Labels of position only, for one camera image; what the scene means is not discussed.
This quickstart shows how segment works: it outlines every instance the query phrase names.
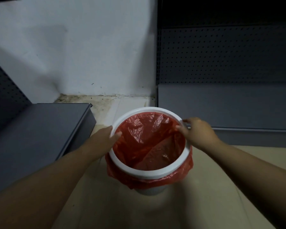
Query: red trash bag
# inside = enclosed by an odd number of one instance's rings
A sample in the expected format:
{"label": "red trash bag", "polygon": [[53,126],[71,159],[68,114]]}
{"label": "red trash bag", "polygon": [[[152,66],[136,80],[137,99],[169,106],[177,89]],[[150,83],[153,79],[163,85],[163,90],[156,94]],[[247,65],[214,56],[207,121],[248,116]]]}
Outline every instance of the red trash bag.
{"label": "red trash bag", "polygon": [[[156,170],[172,164],[185,148],[184,136],[176,130],[177,121],[156,112],[144,112],[126,119],[117,128],[122,136],[113,151],[125,165],[138,170]],[[105,156],[107,173],[133,189],[148,189],[182,180],[193,167],[192,151],[184,163],[171,174],[155,180],[138,179],[124,173]]]}

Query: white wall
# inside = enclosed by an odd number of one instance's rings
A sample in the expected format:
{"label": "white wall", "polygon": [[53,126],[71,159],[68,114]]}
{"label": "white wall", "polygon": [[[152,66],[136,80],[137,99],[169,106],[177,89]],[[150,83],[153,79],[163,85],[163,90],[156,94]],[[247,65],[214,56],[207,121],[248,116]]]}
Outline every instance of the white wall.
{"label": "white wall", "polygon": [[34,102],[152,95],[156,0],[0,3],[0,65]]}

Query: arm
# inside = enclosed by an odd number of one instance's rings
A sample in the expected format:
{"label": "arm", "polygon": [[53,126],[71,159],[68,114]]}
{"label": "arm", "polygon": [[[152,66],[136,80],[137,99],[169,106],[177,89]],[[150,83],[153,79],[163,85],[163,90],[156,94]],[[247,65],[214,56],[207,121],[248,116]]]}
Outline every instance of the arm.
{"label": "arm", "polygon": [[0,192],[0,228],[50,228],[91,162],[107,153],[121,133],[112,126],[79,149]]}
{"label": "arm", "polygon": [[187,140],[217,162],[275,227],[286,228],[286,170],[225,144],[199,118],[184,121],[191,129],[177,128]]}

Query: person's right arm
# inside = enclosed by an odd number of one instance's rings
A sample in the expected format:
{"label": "person's right arm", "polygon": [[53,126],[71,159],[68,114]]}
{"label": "person's right arm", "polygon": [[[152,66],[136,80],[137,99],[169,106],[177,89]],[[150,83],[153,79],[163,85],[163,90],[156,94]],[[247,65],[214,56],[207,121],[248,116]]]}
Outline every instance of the person's right arm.
{"label": "person's right arm", "polygon": [[225,144],[199,118],[184,121],[191,123],[191,129],[177,128],[185,138],[220,165],[276,228],[286,228],[286,170]]}

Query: floor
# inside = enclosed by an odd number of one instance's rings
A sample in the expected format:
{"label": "floor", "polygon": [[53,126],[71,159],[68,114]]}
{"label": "floor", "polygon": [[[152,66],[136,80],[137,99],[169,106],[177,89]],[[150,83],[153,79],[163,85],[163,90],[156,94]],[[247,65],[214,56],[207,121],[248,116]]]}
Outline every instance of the floor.
{"label": "floor", "polygon": [[[93,132],[127,111],[155,104],[151,97],[128,96],[61,96],[57,102],[92,103]],[[237,147],[286,169],[286,148]],[[101,158],[81,178],[53,229],[274,228],[206,154],[194,149],[193,161],[183,181],[148,197],[108,177]]]}

